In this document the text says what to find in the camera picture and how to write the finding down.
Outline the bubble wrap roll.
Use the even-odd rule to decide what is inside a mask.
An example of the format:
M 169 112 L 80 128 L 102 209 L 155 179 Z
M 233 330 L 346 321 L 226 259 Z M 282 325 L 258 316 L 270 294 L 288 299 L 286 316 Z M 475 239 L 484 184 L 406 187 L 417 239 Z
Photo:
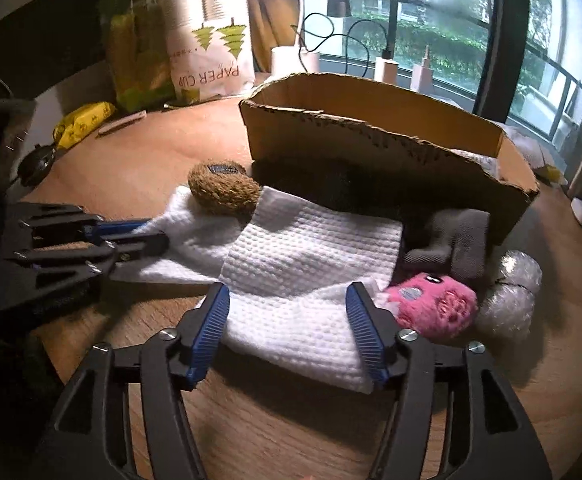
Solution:
M 475 324 L 488 336 L 522 341 L 530 333 L 536 296 L 541 289 L 539 263 L 519 250 L 508 250 L 490 274 Z

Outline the green plastic package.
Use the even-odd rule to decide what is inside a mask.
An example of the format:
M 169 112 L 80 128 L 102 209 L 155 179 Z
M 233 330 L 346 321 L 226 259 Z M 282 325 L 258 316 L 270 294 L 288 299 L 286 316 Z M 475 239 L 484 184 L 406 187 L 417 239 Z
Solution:
M 130 114 L 172 100 L 163 0 L 100 0 L 98 11 L 118 107 Z

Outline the white tissue packet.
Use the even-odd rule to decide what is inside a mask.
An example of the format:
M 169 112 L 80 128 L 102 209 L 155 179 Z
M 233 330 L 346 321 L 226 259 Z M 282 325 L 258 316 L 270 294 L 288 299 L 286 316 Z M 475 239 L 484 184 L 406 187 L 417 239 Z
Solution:
M 535 138 L 526 136 L 518 128 L 502 124 L 501 122 L 497 122 L 497 126 L 504 130 L 507 138 L 514 144 L 516 149 L 530 165 L 530 169 L 534 171 L 536 177 L 540 177 L 541 180 L 550 183 L 560 185 L 566 183 L 564 175 L 556 166 L 548 148 L 541 145 Z M 497 162 L 495 157 L 458 150 L 458 148 L 453 148 L 451 151 L 464 158 L 477 162 L 482 169 L 492 177 L 496 179 L 500 178 L 500 163 Z

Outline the yellow packet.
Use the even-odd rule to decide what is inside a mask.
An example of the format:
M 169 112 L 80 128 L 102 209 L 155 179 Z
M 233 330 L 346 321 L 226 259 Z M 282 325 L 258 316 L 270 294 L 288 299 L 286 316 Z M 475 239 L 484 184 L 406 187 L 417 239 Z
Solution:
M 86 104 L 73 110 L 58 122 L 52 130 L 52 139 L 58 150 L 70 150 L 90 133 L 99 128 L 116 112 L 109 102 Z

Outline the small wooden stick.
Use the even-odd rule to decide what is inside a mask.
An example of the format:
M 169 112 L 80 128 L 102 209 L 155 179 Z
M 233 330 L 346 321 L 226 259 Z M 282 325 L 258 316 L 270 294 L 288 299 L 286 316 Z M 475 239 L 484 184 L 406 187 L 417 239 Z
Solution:
M 97 136 L 105 136 L 110 132 L 134 124 L 134 122 L 139 122 L 139 120 L 142 120 L 146 117 L 147 117 L 146 110 L 141 110 L 140 112 L 137 112 L 135 114 L 131 114 L 120 119 L 113 120 L 113 122 L 107 122 L 105 125 L 101 126 L 98 129 Z

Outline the brown plush toy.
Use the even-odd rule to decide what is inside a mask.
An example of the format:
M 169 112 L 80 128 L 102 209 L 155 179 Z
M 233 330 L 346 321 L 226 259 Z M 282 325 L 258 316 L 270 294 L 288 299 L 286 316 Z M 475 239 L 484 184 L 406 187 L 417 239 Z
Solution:
M 262 189 L 244 166 L 232 160 L 199 162 L 188 172 L 188 186 L 209 214 L 238 219 L 252 217 Z

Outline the white waffle cloth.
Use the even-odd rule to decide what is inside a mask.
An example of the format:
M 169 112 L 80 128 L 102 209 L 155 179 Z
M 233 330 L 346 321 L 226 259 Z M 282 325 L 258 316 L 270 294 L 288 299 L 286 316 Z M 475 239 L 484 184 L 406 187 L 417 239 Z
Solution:
M 263 188 L 251 220 L 208 214 L 190 188 L 175 190 L 163 214 L 138 228 L 164 233 L 159 257 L 122 263 L 116 281 L 225 284 L 230 310 L 223 341 L 328 385 L 369 393 L 345 311 L 346 287 L 379 294 L 393 278 L 401 222 L 346 214 Z

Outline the brown cardboard box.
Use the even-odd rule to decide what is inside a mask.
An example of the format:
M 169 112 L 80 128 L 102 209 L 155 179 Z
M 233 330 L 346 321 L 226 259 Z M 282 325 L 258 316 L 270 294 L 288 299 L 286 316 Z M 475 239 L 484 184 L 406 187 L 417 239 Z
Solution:
M 499 244 L 539 193 L 503 128 L 391 84 L 295 74 L 262 84 L 239 110 L 256 179 L 332 209 L 413 223 L 480 209 Z

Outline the grey sock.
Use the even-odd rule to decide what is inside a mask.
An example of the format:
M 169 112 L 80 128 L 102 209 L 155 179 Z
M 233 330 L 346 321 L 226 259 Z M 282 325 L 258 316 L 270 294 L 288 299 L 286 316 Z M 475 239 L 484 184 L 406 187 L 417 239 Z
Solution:
M 464 284 L 481 280 L 489 221 L 490 214 L 477 209 L 437 211 L 427 224 L 428 246 L 406 252 L 405 268 L 411 272 L 448 275 Z

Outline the pink plush toy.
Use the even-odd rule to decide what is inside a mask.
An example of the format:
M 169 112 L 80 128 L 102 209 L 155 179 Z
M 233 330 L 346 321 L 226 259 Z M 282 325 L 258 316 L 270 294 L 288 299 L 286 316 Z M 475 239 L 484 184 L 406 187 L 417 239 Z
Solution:
M 448 275 L 417 274 L 387 287 L 378 300 L 400 328 L 436 342 L 459 336 L 473 324 L 478 310 L 476 293 Z

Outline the white desk lamp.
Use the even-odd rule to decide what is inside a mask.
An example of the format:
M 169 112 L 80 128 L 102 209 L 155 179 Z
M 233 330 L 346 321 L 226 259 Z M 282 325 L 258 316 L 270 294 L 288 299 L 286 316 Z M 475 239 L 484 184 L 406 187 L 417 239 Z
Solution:
M 273 78 L 306 72 L 304 0 L 247 0 L 256 67 Z

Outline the paper cup package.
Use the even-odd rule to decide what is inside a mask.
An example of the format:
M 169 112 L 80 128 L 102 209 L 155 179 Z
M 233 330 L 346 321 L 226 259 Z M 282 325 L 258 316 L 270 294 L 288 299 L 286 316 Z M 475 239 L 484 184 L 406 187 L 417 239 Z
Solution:
M 255 84 L 248 0 L 162 0 L 175 103 L 244 96 Z

